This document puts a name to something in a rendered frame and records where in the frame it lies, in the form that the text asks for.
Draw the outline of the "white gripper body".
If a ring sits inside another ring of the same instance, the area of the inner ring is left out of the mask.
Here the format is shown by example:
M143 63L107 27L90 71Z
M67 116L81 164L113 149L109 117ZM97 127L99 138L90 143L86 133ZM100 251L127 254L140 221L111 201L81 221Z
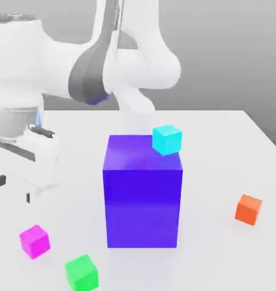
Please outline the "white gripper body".
M58 182L60 140L54 135L0 139L0 167L43 190Z

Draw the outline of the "small magenta cube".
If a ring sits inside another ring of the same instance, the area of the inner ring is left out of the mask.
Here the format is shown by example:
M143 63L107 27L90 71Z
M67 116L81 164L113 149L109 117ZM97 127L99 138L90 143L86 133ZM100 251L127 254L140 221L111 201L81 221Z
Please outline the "small magenta cube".
M50 248L50 240L46 231L34 225L19 235L22 249L31 259L36 259Z

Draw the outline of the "small green cube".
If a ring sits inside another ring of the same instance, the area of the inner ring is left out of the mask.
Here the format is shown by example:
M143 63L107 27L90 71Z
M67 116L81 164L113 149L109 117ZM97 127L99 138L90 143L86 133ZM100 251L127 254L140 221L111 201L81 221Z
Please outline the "small green cube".
M98 288L98 270L88 254L65 263L65 274L72 291L91 291Z

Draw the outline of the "small cyan cube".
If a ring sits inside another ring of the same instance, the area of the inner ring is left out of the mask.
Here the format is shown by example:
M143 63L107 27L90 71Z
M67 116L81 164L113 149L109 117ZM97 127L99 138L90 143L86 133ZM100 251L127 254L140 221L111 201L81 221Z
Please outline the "small cyan cube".
M163 156L178 153L182 147L182 131L172 125L153 128L152 147Z

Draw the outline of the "small orange cube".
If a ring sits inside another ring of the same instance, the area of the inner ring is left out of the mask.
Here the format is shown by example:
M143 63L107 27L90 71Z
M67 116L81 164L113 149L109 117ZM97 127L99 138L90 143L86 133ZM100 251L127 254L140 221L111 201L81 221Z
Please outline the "small orange cube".
M254 226L257 221L261 205L262 200L244 194L237 204L234 218L238 221Z

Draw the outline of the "large purple box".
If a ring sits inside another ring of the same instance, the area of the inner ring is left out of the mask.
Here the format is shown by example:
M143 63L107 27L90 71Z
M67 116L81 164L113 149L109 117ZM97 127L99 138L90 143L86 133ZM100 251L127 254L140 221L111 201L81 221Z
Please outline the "large purple box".
M110 135L103 173L109 248L175 248L183 167L150 135Z

